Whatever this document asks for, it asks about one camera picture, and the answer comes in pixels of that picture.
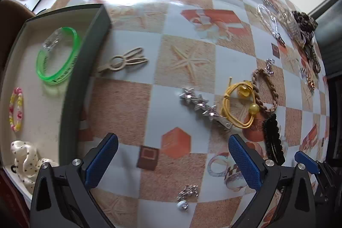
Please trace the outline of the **black large hair clip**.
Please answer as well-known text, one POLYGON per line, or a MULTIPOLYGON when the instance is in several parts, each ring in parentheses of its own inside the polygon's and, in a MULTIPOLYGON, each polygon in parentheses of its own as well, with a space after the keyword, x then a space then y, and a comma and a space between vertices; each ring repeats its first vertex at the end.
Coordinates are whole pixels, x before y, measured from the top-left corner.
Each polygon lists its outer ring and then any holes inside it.
POLYGON ((272 114, 262 123, 262 129, 264 132, 267 157, 276 165, 282 165, 285 162, 285 156, 282 149, 276 114, 272 114))

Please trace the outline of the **white polka dot scrunchie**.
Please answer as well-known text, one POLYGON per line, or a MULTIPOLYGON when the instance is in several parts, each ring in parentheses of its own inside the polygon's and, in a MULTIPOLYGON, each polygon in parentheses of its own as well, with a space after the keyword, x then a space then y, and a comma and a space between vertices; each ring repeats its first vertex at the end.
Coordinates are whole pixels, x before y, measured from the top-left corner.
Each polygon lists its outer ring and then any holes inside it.
POLYGON ((40 158, 37 148, 29 142, 13 141, 10 150, 15 158, 13 165, 16 167, 16 175, 31 194, 41 166, 44 163, 49 163, 52 167, 59 166, 51 159, 40 158))

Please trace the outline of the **green plastic bangle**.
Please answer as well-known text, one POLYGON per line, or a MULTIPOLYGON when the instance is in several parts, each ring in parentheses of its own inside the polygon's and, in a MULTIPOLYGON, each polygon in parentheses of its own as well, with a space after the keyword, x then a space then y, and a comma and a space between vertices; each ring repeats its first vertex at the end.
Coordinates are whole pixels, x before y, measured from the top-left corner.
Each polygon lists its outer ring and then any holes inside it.
POLYGON ((36 73, 47 84, 66 80, 77 61, 81 40, 75 29, 64 26, 62 39, 51 51, 40 48, 36 59, 36 73))

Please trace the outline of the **silver star hair clip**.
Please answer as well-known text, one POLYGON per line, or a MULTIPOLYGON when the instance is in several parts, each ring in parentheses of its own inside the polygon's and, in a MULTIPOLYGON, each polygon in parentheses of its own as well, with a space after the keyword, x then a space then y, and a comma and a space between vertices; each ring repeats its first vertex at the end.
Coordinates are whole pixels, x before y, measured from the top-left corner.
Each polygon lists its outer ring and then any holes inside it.
POLYGON ((191 105, 194 111, 201 112, 202 116, 207 117, 210 122, 215 121, 227 131, 232 129, 232 123, 219 114, 217 105, 210 106, 209 100, 203 98, 202 94, 196 94, 194 88, 182 88, 179 98, 184 104, 191 105))

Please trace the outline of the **black small claw clip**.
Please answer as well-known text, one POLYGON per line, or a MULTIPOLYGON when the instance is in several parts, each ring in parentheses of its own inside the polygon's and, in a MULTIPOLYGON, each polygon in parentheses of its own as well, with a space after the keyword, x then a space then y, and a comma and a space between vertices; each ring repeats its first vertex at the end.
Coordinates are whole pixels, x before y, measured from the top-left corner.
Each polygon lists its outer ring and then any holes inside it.
POLYGON ((12 165, 12 166, 10 167, 10 169, 11 169, 11 171, 12 171, 13 173, 16 173, 16 167, 15 167, 14 165, 12 165))

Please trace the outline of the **small silver pearl charm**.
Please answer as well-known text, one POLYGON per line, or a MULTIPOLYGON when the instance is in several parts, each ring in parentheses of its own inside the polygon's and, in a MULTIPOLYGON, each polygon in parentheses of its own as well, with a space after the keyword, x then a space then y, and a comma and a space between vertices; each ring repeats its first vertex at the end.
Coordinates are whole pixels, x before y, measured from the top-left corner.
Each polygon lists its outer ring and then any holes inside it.
POLYGON ((55 45, 62 39, 63 30, 61 28, 55 30, 42 44, 45 51, 51 51, 55 45))

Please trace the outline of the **silver flower pearl charm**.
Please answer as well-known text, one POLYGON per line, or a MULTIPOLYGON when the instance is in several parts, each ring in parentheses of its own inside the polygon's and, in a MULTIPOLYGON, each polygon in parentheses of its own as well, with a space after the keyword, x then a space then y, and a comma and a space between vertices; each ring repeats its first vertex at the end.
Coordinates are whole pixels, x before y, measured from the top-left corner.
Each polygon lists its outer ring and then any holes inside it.
POLYGON ((180 191, 177 195, 177 208, 180 211, 188 210, 188 199, 198 196, 198 185, 185 185, 183 187, 183 190, 180 191))

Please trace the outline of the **small silver rhinestone clip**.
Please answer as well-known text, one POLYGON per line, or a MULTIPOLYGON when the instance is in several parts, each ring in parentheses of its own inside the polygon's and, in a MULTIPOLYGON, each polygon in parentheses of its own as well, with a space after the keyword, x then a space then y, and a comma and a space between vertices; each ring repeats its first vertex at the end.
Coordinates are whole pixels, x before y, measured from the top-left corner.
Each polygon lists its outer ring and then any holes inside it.
POLYGON ((264 70, 268 76, 273 76, 273 74, 274 74, 274 71, 273 71, 274 62, 275 61, 272 58, 268 58, 265 61, 266 66, 265 66, 264 70))

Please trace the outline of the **dark green tray box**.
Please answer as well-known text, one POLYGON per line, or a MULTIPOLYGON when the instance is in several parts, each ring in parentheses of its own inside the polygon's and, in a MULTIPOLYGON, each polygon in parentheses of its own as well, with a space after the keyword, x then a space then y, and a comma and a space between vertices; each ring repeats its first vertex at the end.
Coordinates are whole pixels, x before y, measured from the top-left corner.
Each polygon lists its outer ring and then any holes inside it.
POLYGON ((38 154, 60 165, 77 155, 80 116, 89 78, 101 45, 111 27, 104 5, 65 7, 27 20, 17 33, 1 80, 1 163, 27 204, 32 194, 10 169, 14 156, 10 144, 33 144, 38 154), (60 27, 72 27, 81 36, 81 49, 69 78, 48 86, 35 72, 42 43, 60 27), (9 100, 14 88, 23 90, 23 125, 15 133, 9 126, 9 100))

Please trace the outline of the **clear plastic hair claw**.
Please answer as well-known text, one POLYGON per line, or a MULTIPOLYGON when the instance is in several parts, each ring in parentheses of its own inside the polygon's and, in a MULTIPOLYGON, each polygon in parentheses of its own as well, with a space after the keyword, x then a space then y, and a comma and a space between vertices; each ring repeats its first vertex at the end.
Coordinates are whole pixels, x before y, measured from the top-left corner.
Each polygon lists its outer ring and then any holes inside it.
POLYGON ((287 31, 291 40, 294 40, 301 48, 303 48, 305 39, 301 35, 301 30, 293 13, 289 9, 280 6, 277 18, 283 28, 287 31))

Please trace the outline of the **beige rabbit hair clip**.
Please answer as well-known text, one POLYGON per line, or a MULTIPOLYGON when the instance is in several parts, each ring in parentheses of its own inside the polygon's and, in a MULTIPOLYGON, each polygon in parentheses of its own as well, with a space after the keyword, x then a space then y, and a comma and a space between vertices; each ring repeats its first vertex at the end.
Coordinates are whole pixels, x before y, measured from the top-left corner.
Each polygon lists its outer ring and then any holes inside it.
POLYGON ((136 47, 124 54, 117 54, 111 57, 106 63, 98 66, 97 72, 103 73, 106 71, 119 72, 126 66, 136 66, 144 63, 148 63, 149 59, 143 56, 143 48, 136 47))

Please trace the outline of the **checkered patterned tablecloth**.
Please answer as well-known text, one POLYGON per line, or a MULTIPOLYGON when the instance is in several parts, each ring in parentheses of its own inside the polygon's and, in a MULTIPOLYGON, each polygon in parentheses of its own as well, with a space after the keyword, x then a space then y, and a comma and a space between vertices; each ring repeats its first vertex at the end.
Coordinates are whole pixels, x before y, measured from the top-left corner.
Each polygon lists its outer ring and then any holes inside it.
MULTIPOLYGON (((266 156, 257 114, 247 130, 225 130, 179 98, 194 88, 221 107, 227 86, 251 80, 272 58, 271 80, 279 95, 276 110, 285 165, 295 153, 325 160, 329 140, 329 96, 325 71, 315 74, 305 54, 283 28, 280 44, 264 26, 263 0, 57 0, 53 8, 102 3, 112 29, 98 63, 142 47, 149 59, 119 72, 94 71, 86 102, 81 154, 108 132, 119 149, 92 190, 116 227, 230 227, 252 200, 228 151, 239 134, 266 156), (198 185, 188 210, 177 208, 185 185, 198 185)), ((270 0, 288 9, 290 0, 270 0)))

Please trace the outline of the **brown leather chair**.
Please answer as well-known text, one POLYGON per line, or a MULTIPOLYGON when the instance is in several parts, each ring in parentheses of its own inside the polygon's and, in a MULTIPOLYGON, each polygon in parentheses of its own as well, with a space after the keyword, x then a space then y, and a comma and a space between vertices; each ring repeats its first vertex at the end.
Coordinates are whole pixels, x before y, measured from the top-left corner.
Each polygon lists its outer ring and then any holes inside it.
POLYGON ((2 74, 18 33, 25 21, 34 17, 35 14, 21 3, 13 0, 1 0, 0 13, 0 59, 2 74))

